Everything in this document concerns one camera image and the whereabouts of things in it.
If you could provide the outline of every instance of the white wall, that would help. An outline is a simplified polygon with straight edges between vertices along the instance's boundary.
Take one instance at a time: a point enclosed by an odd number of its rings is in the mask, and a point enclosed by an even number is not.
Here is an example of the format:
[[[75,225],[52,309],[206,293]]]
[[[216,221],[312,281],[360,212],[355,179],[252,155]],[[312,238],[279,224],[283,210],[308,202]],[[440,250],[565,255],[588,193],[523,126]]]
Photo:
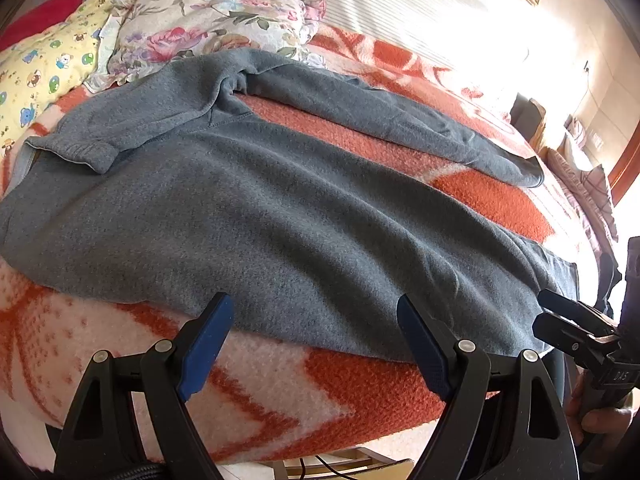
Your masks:
[[[514,84],[546,108],[552,139],[577,110],[588,154],[610,170],[640,121],[640,57],[605,1],[480,1],[529,47]]]

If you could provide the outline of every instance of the yellow cartoon print pillow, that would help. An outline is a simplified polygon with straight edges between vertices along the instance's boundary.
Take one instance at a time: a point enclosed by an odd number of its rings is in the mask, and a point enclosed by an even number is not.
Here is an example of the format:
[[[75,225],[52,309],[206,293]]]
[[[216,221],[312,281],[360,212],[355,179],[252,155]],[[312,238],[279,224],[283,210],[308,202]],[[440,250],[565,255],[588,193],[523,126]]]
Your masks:
[[[0,52],[0,145],[94,71],[111,0],[86,0],[64,22]]]

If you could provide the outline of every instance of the gray sweatshirt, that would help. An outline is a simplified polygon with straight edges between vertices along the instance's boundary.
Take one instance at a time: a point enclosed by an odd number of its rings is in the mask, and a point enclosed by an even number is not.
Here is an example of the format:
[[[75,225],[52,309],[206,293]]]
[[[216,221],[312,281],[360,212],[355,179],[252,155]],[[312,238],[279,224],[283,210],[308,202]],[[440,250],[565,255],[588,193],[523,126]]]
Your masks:
[[[233,91],[537,186],[535,158],[356,78],[237,49],[172,63],[67,114],[18,154],[0,254],[41,285],[195,316],[218,290],[235,326],[410,360],[411,292],[487,351],[541,351],[536,295],[577,296],[575,266],[433,187],[268,123]],[[32,165],[34,153],[39,156]]]

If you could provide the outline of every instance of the silver screw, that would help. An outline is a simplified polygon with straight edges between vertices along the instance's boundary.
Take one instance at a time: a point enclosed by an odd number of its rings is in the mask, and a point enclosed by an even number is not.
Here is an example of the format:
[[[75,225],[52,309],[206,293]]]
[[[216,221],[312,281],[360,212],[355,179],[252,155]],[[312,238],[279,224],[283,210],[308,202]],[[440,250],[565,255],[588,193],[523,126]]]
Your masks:
[[[469,341],[469,339],[463,339],[458,343],[458,348],[463,352],[470,354],[476,350],[476,344],[473,341]]]
[[[168,339],[161,339],[156,343],[154,348],[156,349],[156,352],[168,352],[169,350],[171,350],[172,346],[173,345],[171,341],[169,341]]]
[[[522,353],[522,357],[524,357],[530,363],[535,363],[538,360],[538,354],[533,350],[525,350]]]
[[[94,354],[94,362],[103,363],[109,358],[109,353],[106,350],[98,350]]]

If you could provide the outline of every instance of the human hand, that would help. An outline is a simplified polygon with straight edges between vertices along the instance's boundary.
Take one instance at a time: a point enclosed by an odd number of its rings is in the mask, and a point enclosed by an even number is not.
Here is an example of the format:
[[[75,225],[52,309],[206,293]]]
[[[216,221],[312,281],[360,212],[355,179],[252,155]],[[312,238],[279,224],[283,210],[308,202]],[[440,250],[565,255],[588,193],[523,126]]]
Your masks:
[[[584,375],[578,376],[578,381],[572,391],[571,401],[564,409],[569,430],[574,440],[574,446],[580,446],[584,440],[584,433],[605,435],[600,447],[590,454],[590,462],[604,464],[609,455],[616,449],[633,419],[633,395],[626,396],[622,408],[601,408],[591,410],[578,421],[578,414],[582,405],[584,391]]]

